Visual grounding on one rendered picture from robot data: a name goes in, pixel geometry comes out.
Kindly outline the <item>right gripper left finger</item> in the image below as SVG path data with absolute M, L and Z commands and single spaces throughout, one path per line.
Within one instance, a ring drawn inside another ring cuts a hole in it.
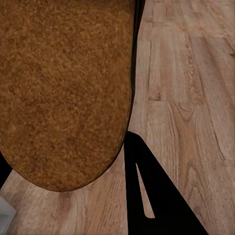
M 13 168 L 7 163 L 0 151 L 0 188 L 4 185 Z

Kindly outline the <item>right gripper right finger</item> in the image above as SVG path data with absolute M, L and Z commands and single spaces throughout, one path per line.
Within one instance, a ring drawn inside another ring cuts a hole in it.
M 128 235 L 209 235 L 142 137 L 124 140 Z M 155 218 L 144 214 L 138 165 Z

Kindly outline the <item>sandal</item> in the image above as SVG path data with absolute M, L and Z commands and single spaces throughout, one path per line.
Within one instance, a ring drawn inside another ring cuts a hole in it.
M 24 179 L 81 189 L 117 159 L 146 0 L 0 0 L 0 151 Z

